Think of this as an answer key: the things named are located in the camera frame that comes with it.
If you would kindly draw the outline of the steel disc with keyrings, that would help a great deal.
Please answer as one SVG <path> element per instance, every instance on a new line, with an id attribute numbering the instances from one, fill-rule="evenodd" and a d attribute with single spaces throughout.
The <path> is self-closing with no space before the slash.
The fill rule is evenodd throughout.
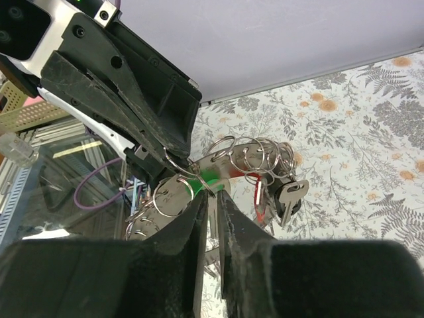
<path id="1" fill-rule="evenodd" d="M 254 185 L 256 216 L 250 220 L 239 215 L 237 219 L 243 221 L 242 229 L 258 240 L 275 217 L 284 226 L 299 211 L 309 182 L 297 178 L 296 166 L 293 148 L 287 142 L 257 137 L 243 144 L 234 136 L 220 138 L 205 157 L 159 182 L 150 198 L 127 219 L 125 238 L 164 237 L 177 242 L 199 229 L 201 239 L 207 231 L 216 239 L 221 206 L 217 194 L 231 192 L 231 179 L 245 178 Z"/>

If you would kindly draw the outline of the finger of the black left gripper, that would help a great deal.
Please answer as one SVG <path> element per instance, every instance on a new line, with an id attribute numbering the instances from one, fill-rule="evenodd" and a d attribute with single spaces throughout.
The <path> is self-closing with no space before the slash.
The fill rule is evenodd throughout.
<path id="1" fill-rule="evenodd" d="M 189 156 L 201 92 L 118 18 L 75 14 L 41 71 L 41 86 L 136 142 L 157 160 Z"/>

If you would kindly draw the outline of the red key tag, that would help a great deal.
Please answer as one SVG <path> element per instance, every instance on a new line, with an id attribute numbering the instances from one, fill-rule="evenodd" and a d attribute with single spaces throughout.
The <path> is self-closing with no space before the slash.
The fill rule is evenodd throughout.
<path id="1" fill-rule="evenodd" d="M 251 184 L 254 184 L 254 211 L 256 214 L 256 222 L 259 225 L 264 224 L 264 218 L 266 213 L 266 194 L 268 182 L 266 177 L 260 174 L 248 174 L 246 180 Z"/>

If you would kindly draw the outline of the green key tag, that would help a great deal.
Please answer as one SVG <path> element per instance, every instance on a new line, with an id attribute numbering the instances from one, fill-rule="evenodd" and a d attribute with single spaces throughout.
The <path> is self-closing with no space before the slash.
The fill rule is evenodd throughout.
<path id="1" fill-rule="evenodd" d="M 203 170 L 201 172 L 201 179 L 211 188 L 215 189 L 216 191 L 224 189 L 223 185 L 219 185 L 218 181 L 219 175 L 217 172 L 211 171 L 211 170 Z M 188 184 L 193 189 L 193 194 L 196 196 L 201 190 L 204 189 L 204 185 L 198 180 L 188 180 Z"/>

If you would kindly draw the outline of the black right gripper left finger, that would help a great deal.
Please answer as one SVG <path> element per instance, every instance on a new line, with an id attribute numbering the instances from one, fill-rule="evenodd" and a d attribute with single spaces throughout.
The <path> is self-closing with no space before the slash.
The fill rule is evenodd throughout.
<path id="1" fill-rule="evenodd" d="M 208 196 L 146 240 L 21 240 L 1 255 L 2 317 L 199 317 Z"/>

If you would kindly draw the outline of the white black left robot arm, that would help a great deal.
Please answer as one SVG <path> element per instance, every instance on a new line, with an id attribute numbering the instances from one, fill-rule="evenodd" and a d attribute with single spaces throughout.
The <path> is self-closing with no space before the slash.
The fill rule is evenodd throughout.
<path id="1" fill-rule="evenodd" d="M 1 9 L 1 71 L 109 144 L 152 187 L 189 162 L 201 92 L 125 26 L 120 11 L 67 17 L 28 2 Z"/>

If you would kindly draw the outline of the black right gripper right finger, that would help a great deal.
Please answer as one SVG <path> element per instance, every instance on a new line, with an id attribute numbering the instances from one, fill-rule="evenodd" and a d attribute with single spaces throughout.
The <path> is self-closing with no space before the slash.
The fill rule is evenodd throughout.
<path id="1" fill-rule="evenodd" d="M 229 317 L 422 317 L 423 275 L 391 240 L 278 240 L 217 194 Z"/>

